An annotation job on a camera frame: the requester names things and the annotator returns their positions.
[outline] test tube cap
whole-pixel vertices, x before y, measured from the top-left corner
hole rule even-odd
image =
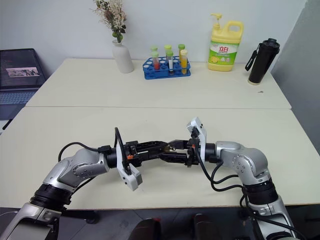
[[[151,50],[152,52],[158,51],[158,47],[157,47],[156,45],[152,45],[152,46],[150,47],[150,50]]]
[[[166,55],[168,57],[172,57],[174,55],[174,52],[172,50],[168,50],[168,51],[166,51]]]
[[[181,54],[182,56],[186,56],[186,55],[188,54],[188,51],[187,51],[186,49],[182,49],[182,50],[180,51],[180,54]]]
[[[179,44],[179,45],[178,45],[178,48],[179,48],[180,50],[185,49],[185,48],[186,48],[186,45],[184,45],[184,44]]]
[[[157,57],[159,57],[159,52],[157,52],[157,51],[152,51],[152,52],[151,52],[151,56],[152,56],[153,58],[157,58]]]
[[[166,44],[164,45],[164,49],[167,51],[167,50],[171,50],[171,45],[170,44]]]

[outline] laptop keyboard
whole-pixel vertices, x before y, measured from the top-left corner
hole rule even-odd
[[[35,91],[0,93],[0,104],[26,104],[35,93]]]

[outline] laptop screen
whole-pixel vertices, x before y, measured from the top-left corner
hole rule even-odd
[[[0,51],[0,89],[40,88],[45,81],[34,49]]]

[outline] black thermos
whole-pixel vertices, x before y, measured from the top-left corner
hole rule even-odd
[[[248,82],[252,85],[260,84],[262,78],[266,74],[268,68],[270,67],[272,61],[275,59],[275,56],[279,53],[280,44],[277,43],[277,40],[269,38],[268,40],[259,43],[258,47],[252,53],[251,58],[245,66],[245,69],[249,69],[253,64]]]

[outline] bottle handle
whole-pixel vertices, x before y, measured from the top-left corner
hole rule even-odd
[[[239,37],[240,37],[242,32],[244,31],[244,24],[240,21],[228,21],[226,23],[225,29],[229,32],[230,31],[229,28],[231,26],[236,26],[236,27],[240,28],[238,31],[234,31],[235,33],[238,33]]]
[[[253,53],[252,53],[249,61],[247,62],[247,64],[246,64],[245,67],[244,67],[245,70],[249,71],[249,69],[251,68],[252,64],[254,63],[254,60],[255,60],[256,56],[258,55],[258,49],[259,49],[259,47],[260,47],[260,44],[261,44],[261,43],[259,43],[259,45],[258,45],[258,47],[256,48],[256,50],[253,51]]]

